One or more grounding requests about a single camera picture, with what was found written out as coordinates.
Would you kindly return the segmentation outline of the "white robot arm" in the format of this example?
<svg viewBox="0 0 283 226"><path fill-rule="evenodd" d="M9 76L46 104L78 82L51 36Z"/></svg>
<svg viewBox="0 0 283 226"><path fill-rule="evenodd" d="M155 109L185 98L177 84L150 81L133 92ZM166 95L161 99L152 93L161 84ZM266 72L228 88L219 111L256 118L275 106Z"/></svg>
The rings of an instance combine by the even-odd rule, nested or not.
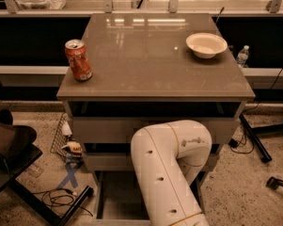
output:
<svg viewBox="0 0 283 226"><path fill-rule="evenodd" d="M210 226L190 189L212 147L197 121L146 126L131 141L134 171L150 226Z"/></svg>

